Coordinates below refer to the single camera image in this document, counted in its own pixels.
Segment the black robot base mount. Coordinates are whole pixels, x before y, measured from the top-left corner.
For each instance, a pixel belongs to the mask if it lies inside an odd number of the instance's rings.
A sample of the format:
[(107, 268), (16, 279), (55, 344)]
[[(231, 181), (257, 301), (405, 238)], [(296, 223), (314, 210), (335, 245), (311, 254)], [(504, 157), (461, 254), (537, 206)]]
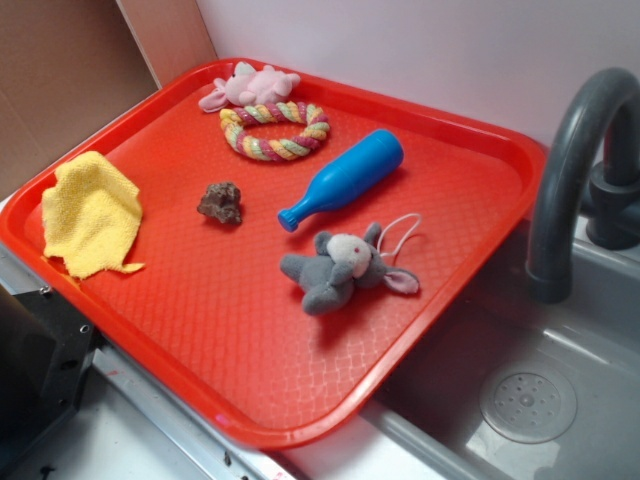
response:
[(98, 332), (57, 293), (1, 290), (1, 476), (79, 409)]

